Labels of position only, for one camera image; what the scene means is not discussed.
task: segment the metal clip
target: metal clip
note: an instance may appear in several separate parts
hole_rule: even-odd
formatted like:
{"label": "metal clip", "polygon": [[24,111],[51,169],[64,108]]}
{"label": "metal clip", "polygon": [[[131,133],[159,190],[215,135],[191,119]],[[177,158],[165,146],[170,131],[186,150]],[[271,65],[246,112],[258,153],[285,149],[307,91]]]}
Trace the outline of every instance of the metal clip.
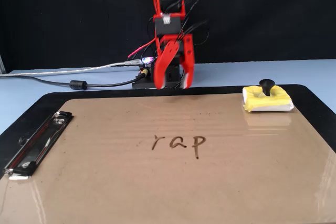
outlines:
{"label": "metal clip", "polygon": [[49,116],[28,140],[21,137],[19,144],[23,146],[5,166],[3,173],[13,176],[12,179],[31,176],[72,118],[70,112],[57,112]]}

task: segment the black background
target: black background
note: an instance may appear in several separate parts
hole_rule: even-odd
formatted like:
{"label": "black background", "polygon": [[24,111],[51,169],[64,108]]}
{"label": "black background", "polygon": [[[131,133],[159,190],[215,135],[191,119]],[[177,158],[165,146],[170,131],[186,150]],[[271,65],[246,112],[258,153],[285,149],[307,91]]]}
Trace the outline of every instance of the black background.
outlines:
{"label": "black background", "polygon": [[[335,58],[335,3],[201,0],[188,23],[209,18],[211,31],[196,62]],[[152,0],[0,0],[0,55],[7,71],[124,61],[153,13]]]}

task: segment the yellow sponge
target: yellow sponge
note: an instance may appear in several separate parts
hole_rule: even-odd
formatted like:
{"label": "yellow sponge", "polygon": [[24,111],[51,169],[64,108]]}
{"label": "yellow sponge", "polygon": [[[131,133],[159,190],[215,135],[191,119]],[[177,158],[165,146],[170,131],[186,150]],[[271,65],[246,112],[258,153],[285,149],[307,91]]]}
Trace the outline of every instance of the yellow sponge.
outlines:
{"label": "yellow sponge", "polygon": [[250,86],[243,88],[244,109],[251,111],[290,111],[294,108],[290,96],[283,88],[274,86],[267,97],[262,87]]}

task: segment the light blue table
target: light blue table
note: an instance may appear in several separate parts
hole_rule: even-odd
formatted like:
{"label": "light blue table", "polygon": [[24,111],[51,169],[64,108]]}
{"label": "light blue table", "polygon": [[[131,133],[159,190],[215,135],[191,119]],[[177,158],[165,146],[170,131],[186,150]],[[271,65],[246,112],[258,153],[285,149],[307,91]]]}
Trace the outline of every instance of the light blue table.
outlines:
{"label": "light blue table", "polygon": [[[134,79],[137,74],[138,67],[113,67],[94,72],[40,78],[59,82],[84,80],[90,84],[109,84]],[[197,64],[192,86],[250,86],[266,78],[273,79],[277,84],[304,85],[336,113],[336,87],[334,85],[336,59]],[[109,89],[131,88],[132,85],[129,84]],[[48,85],[33,80],[0,79],[0,134],[44,94],[73,91],[69,87]]]}

